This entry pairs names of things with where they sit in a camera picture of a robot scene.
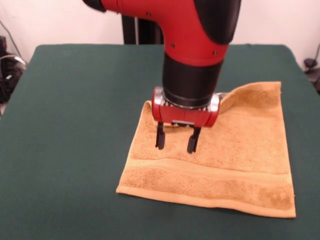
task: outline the towel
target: towel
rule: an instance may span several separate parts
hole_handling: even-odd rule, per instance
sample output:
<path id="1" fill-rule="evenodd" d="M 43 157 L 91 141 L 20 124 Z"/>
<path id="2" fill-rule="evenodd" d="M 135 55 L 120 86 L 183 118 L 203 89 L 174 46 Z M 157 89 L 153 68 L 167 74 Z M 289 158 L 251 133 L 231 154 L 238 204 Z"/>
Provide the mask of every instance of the towel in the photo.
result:
<path id="1" fill-rule="evenodd" d="M 281 87 L 279 81 L 254 82 L 228 93 L 193 154 L 187 153 L 190 127 L 166 125 L 164 149 L 155 148 L 157 126 L 146 101 L 116 192 L 295 218 Z"/>

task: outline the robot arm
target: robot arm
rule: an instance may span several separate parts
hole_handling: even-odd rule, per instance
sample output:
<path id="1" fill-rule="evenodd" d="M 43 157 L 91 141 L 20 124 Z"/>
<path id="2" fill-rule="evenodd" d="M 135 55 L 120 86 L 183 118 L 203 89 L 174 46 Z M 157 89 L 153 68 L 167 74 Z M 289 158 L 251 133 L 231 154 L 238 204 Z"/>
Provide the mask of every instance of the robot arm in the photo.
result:
<path id="1" fill-rule="evenodd" d="M 220 70 L 238 22 L 241 0 L 83 0 L 88 6 L 156 22 L 164 35 L 162 87 L 152 97 L 163 149 L 163 123 L 194 128 L 187 151 L 195 152 L 201 127 L 216 121 Z"/>

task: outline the green table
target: green table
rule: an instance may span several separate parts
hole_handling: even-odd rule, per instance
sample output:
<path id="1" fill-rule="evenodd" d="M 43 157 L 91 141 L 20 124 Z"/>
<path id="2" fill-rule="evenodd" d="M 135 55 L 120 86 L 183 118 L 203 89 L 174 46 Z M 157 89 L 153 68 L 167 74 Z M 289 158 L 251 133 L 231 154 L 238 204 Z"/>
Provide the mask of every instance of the green table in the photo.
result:
<path id="1" fill-rule="evenodd" d="M 296 219 L 115 193 L 159 45 L 36 49 L 0 121 L 1 240 L 319 239 L 320 98 L 282 45 L 232 45 L 217 91 L 282 81 Z"/>

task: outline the black cable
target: black cable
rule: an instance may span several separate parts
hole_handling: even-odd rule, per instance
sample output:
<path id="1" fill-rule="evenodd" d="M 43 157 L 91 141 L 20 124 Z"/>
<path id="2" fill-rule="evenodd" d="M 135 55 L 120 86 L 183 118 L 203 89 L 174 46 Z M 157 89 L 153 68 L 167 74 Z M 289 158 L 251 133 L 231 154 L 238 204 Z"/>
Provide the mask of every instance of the black cable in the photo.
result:
<path id="1" fill-rule="evenodd" d="M 1 19 L 0 19 L 0 25 L 1 25 L 1 26 L 4 28 L 4 30 L 8 33 L 9 38 L 11 39 L 11 41 L 12 41 L 12 43 L 13 43 L 13 46 L 15 47 L 17 53 L 19 54 L 20 57 L 22 57 L 22 56 L 21 56 L 21 53 L 20 53 L 20 51 L 19 51 L 19 49 L 18 49 L 18 47 L 17 47 L 17 45 L 16 45 L 16 43 L 15 43 L 15 41 L 14 41 L 14 39 L 13 39 L 11 33 L 10 33 L 10 31 L 8 30 L 8 28 L 6 28 L 6 26 L 5 26 L 4 23 L 1 21 Z"/>
<path id="2" fill-rule="evenodd" d="M 315 55 L 314 60 L 317 60 L 317 58 L 319 56 L 319 51 L 320 51 L 320 43 L 319 43 L 319 46 L 318 46 L 318 50 L 316 51 L 316 55 Z"/>

